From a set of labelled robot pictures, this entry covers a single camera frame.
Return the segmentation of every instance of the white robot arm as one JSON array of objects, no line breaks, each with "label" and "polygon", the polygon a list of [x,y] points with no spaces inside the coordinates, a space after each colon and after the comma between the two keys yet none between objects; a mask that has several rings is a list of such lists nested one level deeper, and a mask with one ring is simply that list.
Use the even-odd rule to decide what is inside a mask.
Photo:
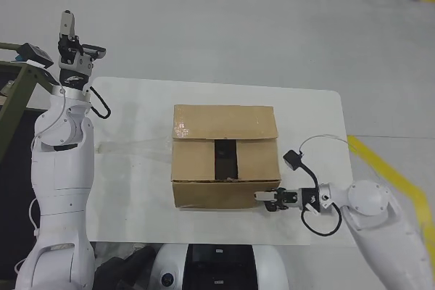
[{"label": "white robot arm", "polygon": [[[257,192],[256,200],[263,201],[270,211],[299,207],[303,223],[320,236],[335,233],[343,218],[366,262],[387,289],[435,289],[426,248],[390,189],[371,181],[357,181],[347,189],[331,183],[319,186],[301,157],[291,150],[283,158],[293,170],[301,167],[307,171],[313,177],[315,188]],[[318,214],[332,207],[339,214],[334,231],[318,233],[306,224],[306,211]]]},{"label": "white robot arm", "polygon": [[50,109],[36,121],[31,179],[41,208],[37,242],[17,277],[16,289],[90,290],[94,250],[86,235],[86,204],[94,181],[94,128],[88,82],[95,59],[105,49],[81,46],[74,16],[62,14],[60,84]]}]

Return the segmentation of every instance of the black fabric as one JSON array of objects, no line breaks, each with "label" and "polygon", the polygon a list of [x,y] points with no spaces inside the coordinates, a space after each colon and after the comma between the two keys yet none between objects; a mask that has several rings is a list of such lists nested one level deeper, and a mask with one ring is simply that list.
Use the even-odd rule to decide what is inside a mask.
[{"label": "black fabric", "polygon": [[123,260],[113,257],[95,271],[93,290],[121,290],[132,287],[141,272],[150,268],[156,257],[151,246],[146,246]]},{"label": "black fabric", "polygon": [[[25,110],[0,164],[0,279],[16,278],[14,267],[28,256],[36,238],[28,218],[30,202],[36,197],[30,182],[30,143],[39,111]],[[40,210],[32,216],[39,225]]]}]

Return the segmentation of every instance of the black bracket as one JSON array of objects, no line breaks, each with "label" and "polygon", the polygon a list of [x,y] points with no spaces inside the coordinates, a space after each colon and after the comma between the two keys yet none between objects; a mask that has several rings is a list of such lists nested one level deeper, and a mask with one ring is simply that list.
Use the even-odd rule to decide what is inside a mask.
[{"label": "black bracket", "polygon": [[298,196],[296,192],[287,191],[283,187],[279,187],[277,189],[273,189],[275,191],[274,198],[275,202],[264,202],[266,209],[268,212],[276,212],[277,210],[287,210],[287,207],[284,203],[296,203],[298,201]]}]

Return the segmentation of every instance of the green metal frame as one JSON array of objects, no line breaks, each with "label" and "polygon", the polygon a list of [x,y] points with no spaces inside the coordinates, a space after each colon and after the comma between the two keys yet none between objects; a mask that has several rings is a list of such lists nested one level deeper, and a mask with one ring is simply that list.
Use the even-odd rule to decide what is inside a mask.
[{"label": "green metal frame", "polygon": [[[16,50],[20,45],[0,43],[0,49]],[[21,120],[36,84],[39,83],[49,93],[50,84],[40,70],[32,65],[0,61],[0,72],[16,73],[17,78],[0,111],[0,162],[7,152],[9,142]]]}]

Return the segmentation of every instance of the white tabletop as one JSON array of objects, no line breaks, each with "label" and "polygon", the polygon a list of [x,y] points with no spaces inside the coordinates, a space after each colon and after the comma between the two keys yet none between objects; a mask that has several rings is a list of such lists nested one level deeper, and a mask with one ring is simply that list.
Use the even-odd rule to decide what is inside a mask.
[{"label": "white tabletop", "polygon": [[[311,234],[300,211],[180,210],[170,182],[174,104],[240,104],[274,107],[279,138],[281,186],[312,186],[301,170],[288,169],[282,156],[306,138],[334,134],[346,138],[341,99],[334,91],[187,83],[166,80],[97,78],[93,87],[112,110],[107,120],[93,112],[95,180],[87,206],[91,241],[219,244],[354,245],[343,225],[328,238]],[[304,163],[320,183],[352,182],[348,148],[327,138],[303,147]],[[337,217],[307,217],[319,231]]]}]

